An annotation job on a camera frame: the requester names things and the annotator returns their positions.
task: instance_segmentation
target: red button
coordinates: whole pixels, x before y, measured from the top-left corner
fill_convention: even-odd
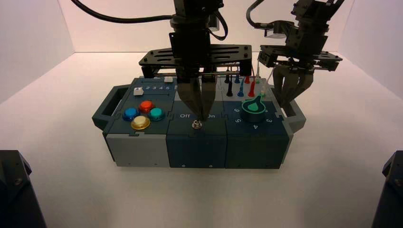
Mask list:
[[[142,113],[149,113],[154,108],[154,104],[151,101],[141,102],[139,109]]]

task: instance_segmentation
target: dark gray handle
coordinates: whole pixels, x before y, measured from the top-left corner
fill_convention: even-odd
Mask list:
[[[105,129],[108,122],[112,119],[114,110],[119,105],[123,96],[129,89],[130,85],[115,86],[104,99],[100,107],[92,116],[92,121],[102,131]]]

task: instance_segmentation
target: black cable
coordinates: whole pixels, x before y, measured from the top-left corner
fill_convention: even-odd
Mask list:
[[[170,20],[172,19],[172,15],[161,15],[161,16],[154,16],[154,17],[146,17],[146,18],[115,18],[115,17],[110,17],[104,14],[97,13],[93,11],[92,9],[88,8],[86,5],[81,3],[79,0],[71,0],[76,6],[78,6],[80,9],[82,9],[84,12],[88,13],[89,15],[113,22],[113,23],[121,23],[121,24],[135,24],[135,23],[145,23],[145,22],[152,22],[152,21],[159,21],[159,20]]]
[[[220,23],[222,24],[222,27],[224,28],[224,36],[223,36],[223,37],[217,36],[217,35],[215,35],[215,34],[209,29],[210,34],[212,34],[217,40],[223,41],[223,40],[225,40],[225,38],[226,38],[227,35],[228,35],[228,25],[227,25],[227,23],[225,22],[224,17],[221,15],[221,13],[220,13],[219,11],[215,11],[215,12],[214,12],[214,15],[218,18],[218,20],[219,20]]]
[[[250,13],[254,10],[258,5],[260,5],[264,0],[256,0],[246,11],[246,20],[248,20],[249,24],[256,29],[272,29],[274,26],[272,24],[264,24],[264,23],[255,23],[250,18]]]

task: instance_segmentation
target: white button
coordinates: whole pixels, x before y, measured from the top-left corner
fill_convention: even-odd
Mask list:
[[[135,95],[135,96],[141,96],[141,95],[143,95],[143,94],[144,94],[144,90],[143,90],[142,87],[134,88],[133,95]]]
[[[173,82],[173,77],[165,77],[164,82],[165,83],[172,83]]]

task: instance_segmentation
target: blue button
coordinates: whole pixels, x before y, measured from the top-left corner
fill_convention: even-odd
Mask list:
[[[128,108],[123,113],[123,119],[126,120],[126,121],[132,121],[139,115],[140,115],[140,113],[137,111],[137,109]]]
[[[148,114],[148,117],[152,121],[160,121],[164,118],[164,112],[161,108],[153,108],[150,113]]]

